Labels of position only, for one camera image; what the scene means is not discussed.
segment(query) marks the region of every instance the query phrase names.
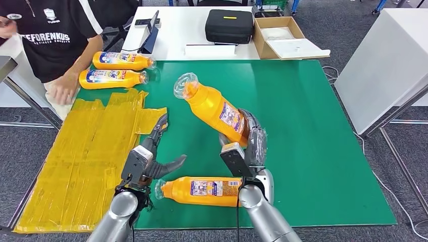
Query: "human hand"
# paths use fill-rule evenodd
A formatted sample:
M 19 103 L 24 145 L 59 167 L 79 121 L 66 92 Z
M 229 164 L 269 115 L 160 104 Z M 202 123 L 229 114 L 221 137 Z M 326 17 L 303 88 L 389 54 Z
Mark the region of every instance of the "human hand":
M 53 80 L 55 83 L 48 91 L 49 95 L 60 105 L 72 104 L 79 83 L 78 78 L 78 72 L 65 72 L 64 75 Z
M 9 39 L 17 32 L 16 22 L 0 16 L 0 37 Z

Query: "gray carpet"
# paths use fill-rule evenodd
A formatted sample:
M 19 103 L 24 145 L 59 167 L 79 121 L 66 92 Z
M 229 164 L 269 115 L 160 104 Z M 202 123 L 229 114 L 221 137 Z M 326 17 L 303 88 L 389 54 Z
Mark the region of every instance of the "gray carpet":
M 186 6 L 183 0 L 175 4 Z M 359 45 L 376 16 L 371 15 L 378 1 L 362 3 L 349 0 L 302 0 L 295 17 L 303 33 L 321 48 L 332 51 L 330 58 L 321 59 L 322 65 L 342 70 Z M 168 2 L 144 1 L 145 6 L 166 6 Z M 390 2 L 386 7 L 394 7 Z M 120 50 L 119 42 L 112 51 Z M 27 108 L 0 108 L 0 120 L 12 120 L 14 114 L 23 122 L 42 122 L 43 119 Z M 411 108 L 403 118 L 428 119 L 428 108 Z M 428 194 L 428 126 L 388 125 L 388 134 L 402 158 L 414 174 L 419 188 Z M 56 136 L 55 130 L 0 127 L 0 223 L 6 225 L 21 197 L 37 173 Z M 399 166 L 379 132 L 366 140 L 366 157 L 373 170 L 392 188 L 413 220 L 427 219 L 416 196 L 407 184 Z M 396 226 L 360 226 L 297 228 L 303 241 L 423 241 L 414 235 L 408 219 L 392 196 L 384 190 L 394 215 Z M 428 236 L 427 227 L 419 227 L 419 233 Z M 37 234 L 27 238 L 0 235 L 0 241 L 85 241 L 88 234 Z M 241 230 L 240 241 L 259 241 L 252 229 Z M 197 231 L 136 231 L 136 241 L 236 241 L 235 230 Z

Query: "black case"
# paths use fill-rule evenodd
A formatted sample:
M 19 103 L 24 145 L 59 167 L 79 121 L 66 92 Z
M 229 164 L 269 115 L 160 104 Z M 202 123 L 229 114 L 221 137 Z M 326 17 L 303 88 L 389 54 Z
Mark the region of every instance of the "black case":
M 253 14 L 244 11 L 210 10 L 206 39 L 216 43 L 248 44 L 253 33 Z

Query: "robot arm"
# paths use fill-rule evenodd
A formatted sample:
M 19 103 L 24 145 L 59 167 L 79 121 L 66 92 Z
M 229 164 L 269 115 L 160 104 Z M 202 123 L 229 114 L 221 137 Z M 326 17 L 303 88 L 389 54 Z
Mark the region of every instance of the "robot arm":
M 152 180 L 183 165 L 186 155 L 181 155 L 168 164 L 156 161 L 157 146 L 167 126 L 168 115 L 164 114 L 141 145 L 129 152 L 122 170 L 122 182 L 115 188 L 110 208 L 89 236 L 88 242 L 125 242 L 140 212 L 144 208 L 151 209 Z
M 233 176 L 243 177 L 239 202 L 248 212 L 262 242 L 301 242 L 299 236 L 282 214 L 273 206 L 274 179 L 265 168 L 266 131 L 248 111 L 239 109 L 247 121 L 248 145 L 245 152 L 238 143 L 228 144 L 219 134 L 221 158 Z

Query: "clear bottle cap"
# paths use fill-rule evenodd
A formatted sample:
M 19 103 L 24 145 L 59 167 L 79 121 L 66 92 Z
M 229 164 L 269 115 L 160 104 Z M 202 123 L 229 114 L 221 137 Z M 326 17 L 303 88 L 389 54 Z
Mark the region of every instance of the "clear bottle cap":
M 147 83 L 148 83 L 148 75 L 147 75 L 147 72 L 146 72 L 146 71 L 142 71 L 142 72 L 140 73 L 140 77 L 139 77 L 139 79 L 140 79 L 140 83 L 142 83 L 142 84 L 147 84 Z
M 192 73 L 182 74 L 174 85 L 174 95 L 180 99 L 193 97 L 199 87 L 198 77 Z
M 154 196 L 156 199 L 160 200 L 164 198 L 164 192 L 162 191 L 162 187 L 165 186 L 166 182 L 162 179 L 159 179 L 154 185 Z
M 149 69 L 155 69 L 156 68 L 156 59 L 154 57 L 149 57 L 148 60 L 148 67 Z

